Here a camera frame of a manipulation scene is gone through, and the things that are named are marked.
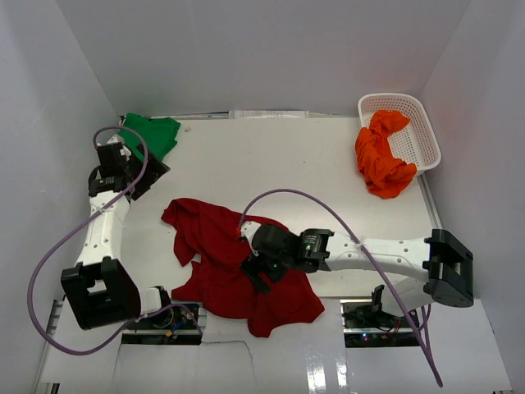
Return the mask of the red t-shirt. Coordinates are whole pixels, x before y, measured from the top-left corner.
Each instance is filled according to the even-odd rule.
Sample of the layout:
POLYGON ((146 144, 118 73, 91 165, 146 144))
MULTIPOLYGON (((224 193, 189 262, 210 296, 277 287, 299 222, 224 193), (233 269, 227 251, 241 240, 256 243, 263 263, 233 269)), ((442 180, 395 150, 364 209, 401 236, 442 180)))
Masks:
POLYGON ((254 289, 240 265, 249 246, 240 241, 240 213, 197 199, 172 200, 161 219, 176 230, 174 254, 191 265, 190 279, 172 289, 175 300, 198 301, 222 318, 244 319, 255 337, 270 337, 275 328, 313 323, 325 310, 307 276, 289 271, 264 295, 254 289))

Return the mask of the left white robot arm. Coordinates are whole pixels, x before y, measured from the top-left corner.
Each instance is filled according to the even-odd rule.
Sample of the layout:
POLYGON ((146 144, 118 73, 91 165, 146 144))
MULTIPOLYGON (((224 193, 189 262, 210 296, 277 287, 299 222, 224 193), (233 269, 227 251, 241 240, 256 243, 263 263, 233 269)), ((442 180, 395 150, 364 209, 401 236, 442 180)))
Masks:
POLYGON ((62 271, 62 289, 84 330, 144 315, 154 327, 163 328, 173 318, 169 295, 163 286, 135 285, 121 262, 121 239, 131 204, 170 168, 149 152, 143 177, 112 204, 140 174, 143 162, 117 136, 98 146, 97 153, 99 166, 89 176, 88 194, 91 212, 98 217, 87 226, 75 266, 62 271))

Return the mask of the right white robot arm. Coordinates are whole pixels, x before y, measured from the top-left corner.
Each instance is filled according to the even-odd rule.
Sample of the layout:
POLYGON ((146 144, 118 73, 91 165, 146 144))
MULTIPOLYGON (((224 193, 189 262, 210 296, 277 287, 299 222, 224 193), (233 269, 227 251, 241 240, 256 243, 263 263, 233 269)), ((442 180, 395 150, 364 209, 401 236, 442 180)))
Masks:
POLYGON ((383 328, 433 302, 453 308, 474 304, 473 253, 444 229, 412 240, 355 241, 329 229, 307 229, 295 235, 275 225, 245 222, 240 238, 251 250, 240 268, 255 290, 264 294, 290 271, 359 270, 404 276, 391 289, 380 285, 372 291, 372 303, 365 312, 383 328))

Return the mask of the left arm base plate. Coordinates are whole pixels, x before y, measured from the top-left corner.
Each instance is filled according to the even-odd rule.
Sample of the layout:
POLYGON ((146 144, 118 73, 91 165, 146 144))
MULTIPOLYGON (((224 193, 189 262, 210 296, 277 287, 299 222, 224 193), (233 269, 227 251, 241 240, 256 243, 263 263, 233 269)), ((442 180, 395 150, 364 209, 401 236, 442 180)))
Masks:
POLYGON ((198 346, 206 324, 206 311, 200 303, 184 302, 153 318, 132 323, 121 336, 123 345, 198 346))

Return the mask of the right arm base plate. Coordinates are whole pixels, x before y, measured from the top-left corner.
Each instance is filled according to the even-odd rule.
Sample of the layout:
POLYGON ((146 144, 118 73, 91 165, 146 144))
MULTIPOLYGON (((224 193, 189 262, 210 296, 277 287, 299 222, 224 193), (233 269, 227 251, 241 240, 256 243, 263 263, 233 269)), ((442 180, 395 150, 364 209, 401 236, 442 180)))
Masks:
POLYGON ((347 349, 418 347, 418 340, 405 317, 382 310, 384 285, 368 298, 340 301, 345 347, 347 349))

